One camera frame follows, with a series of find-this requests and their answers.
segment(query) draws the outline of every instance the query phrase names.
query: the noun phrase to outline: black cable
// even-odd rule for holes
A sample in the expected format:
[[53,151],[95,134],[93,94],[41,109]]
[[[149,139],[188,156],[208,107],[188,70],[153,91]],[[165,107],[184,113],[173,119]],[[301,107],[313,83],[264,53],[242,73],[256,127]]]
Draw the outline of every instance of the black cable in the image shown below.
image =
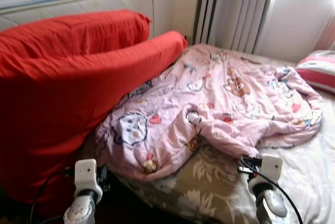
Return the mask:
[[241,162],[242,164],[249,168],[250,170],[252,170],[254,173],[258,174],[259,176],[263,177],[264,179],[266,179],[267,181],[269,181],[271,184],[273,184],[274,186],[276,186],[284,195],[285,197],[287,198],[287,200],[289,201],[289,203],[291,204],[291,206],[293,207],[294,209],[294,212],[295,214],[297,215],[298,217],[298,220],[299,220],[299,223],[300,224],[303,224],[303,220],[302,220],[302,217],[300,216],[300,213],[297,209],[297,207],[294,205],[293,201],[291,200],[291,198],[288,196],[288,194],[278,185],[278,183],[275,183],[273,180],[271,180],[269,177],[267,177],[266,175],[260,173],[259,171],[257,171],[255,168],[253,168],[252,166],[250,166],[245,160],[244,160],[244,157],[241,157]]
[[34,199],[34,201],[33,201],[33,203],[32,203],[31,210],[30,210],[30,216],[29,216],[29,224],[32,224],[32,216],[33,216],[33,214],[34,214],[34,208],[35,208],[35,206],[36,206],[36,204],[37,204],[37,200],[38,200],[38,198],[41,196],[41,194],[42,194],[42,192],[43,192],[45,186],[47,185],[47,183],[48,183],[53,177],[55,177],[55,176],[57,176],[57,175],[67,175],[67,174],[70,174],[69,172],[70,172],[70,170],[64,170],[64,171],[61,171],[61,172],[53,173],[53,174],[49,175],[49,177],[46,179],[46,181],[44,181],[43,185],[41,185],[41,187],[40,187],[40,189],[38,190],[38,193],[37,193],[37,195],[36,195],[36,197],[35,197],[35,199]]
[[42,221],[40,224],[46,224],[47,222],[49,221],[54,221],[54,220],[58,220],[58,219],[62,219],[63,216],[62,215],[58,215],[58,216],[55,216],[55,217],[51,217],[49,219],[46,219],[44,221]]

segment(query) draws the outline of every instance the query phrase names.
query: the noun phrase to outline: pink pillow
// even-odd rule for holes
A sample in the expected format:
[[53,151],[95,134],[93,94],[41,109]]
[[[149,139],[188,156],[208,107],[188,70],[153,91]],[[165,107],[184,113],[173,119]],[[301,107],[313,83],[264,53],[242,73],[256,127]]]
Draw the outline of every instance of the pink pillow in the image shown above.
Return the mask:
[[300,61],[296,70],[310,86],[335,93],[335,51],[315,51]]

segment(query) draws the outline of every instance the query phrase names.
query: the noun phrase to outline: white curtain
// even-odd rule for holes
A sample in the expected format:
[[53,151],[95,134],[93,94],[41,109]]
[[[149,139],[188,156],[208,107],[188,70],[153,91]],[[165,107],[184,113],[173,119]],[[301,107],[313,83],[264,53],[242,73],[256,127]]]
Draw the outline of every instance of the white curtain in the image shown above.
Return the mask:
[[194,43],[252,53],[266,0],[200,0]]

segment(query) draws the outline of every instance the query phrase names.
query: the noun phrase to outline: pink comforter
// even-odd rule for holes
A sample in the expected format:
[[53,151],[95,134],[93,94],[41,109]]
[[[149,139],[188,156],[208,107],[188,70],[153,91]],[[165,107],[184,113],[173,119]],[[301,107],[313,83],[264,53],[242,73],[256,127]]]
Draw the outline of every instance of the pink comforter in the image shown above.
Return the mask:
[[239,158],[257,156],[257,145],[309,140],[320,126],[321,96],[294,69],[246,56],[204,45],[186,49],[123,98],[88,137],[82,157],[151,181],[179,169],[200,144]]

